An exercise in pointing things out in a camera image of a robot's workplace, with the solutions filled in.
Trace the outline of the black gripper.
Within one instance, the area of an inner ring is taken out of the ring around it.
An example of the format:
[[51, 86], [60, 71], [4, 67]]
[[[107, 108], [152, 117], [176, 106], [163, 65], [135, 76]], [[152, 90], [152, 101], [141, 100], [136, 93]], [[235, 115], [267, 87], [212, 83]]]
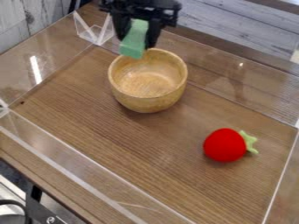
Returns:
[[145, 48], [153, 48], [163, 26], [176, 26], [183, 5], [177, 0], [99, 0], [99, 8], [112, 17], [119, 40], [127, 36], [132, 19], [148, 21]]

